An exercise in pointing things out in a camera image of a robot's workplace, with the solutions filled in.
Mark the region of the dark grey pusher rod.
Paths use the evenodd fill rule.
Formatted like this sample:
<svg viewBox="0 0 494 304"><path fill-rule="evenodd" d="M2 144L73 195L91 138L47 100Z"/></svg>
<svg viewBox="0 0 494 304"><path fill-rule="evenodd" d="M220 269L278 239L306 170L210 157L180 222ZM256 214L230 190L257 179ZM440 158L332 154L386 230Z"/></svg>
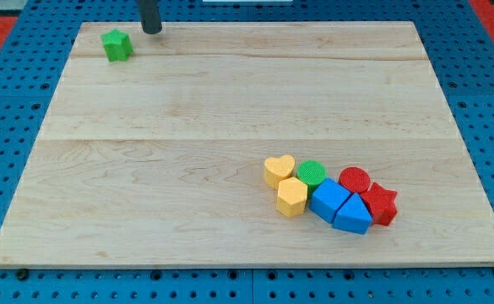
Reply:
<svg viewBox="0 0 494 304"><path fill-rule="evenodd" d="M157 0L137 0L140 23L145 34L156 35L162 31L159 4Z"/></svg>

